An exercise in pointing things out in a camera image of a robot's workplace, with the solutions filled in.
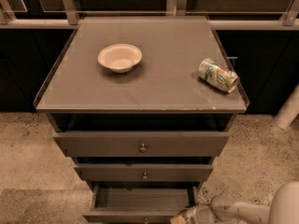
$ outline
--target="drawer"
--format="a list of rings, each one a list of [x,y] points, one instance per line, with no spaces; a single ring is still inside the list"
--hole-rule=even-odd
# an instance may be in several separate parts
[[[197,189],[115,189],[95,185],[89,222],[170,223],[170,218],[197,203]]]
[[[67,157],[215,157],[227,132],[65,132],[54,140]]]
[[[207,180],[213,170],[208,164],[77,164],[82,180],[121,182],[198,182]]]

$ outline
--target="dresser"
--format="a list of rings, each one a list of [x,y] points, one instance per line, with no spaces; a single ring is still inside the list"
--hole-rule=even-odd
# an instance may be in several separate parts
[[[126,74],[98,53],[131,44],[142,60]],[[248,102],[197,76],[211,58],[230,67],[205,17],[86,17],[35,100],[93,192],[88,221],[168,223],[197,203],[229,128]]]

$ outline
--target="soda can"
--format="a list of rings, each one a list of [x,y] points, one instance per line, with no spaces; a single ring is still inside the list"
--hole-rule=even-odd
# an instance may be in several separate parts
[[[234,71],[218,66],[212,59],[204,59],[198,66],[198,76],[208,84],[224,92],[232,92],[240,78]]]

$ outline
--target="white pipe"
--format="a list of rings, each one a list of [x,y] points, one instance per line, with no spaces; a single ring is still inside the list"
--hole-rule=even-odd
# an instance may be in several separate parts
[[[299,114],[299,84],[293,90],[289,99],[274,116],[274,122],[281,129],[286,129]]]

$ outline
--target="gray tabletop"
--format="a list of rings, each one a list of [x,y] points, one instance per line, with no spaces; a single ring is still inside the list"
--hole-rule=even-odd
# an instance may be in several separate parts
[[[118,43],[142,51],[140,64],[126,74],[98,65],[99,52]],[[225,94],[198,78],[207,57],[226,66],[205,17],[85,18],[37,110],[244,112],[238,90]]]

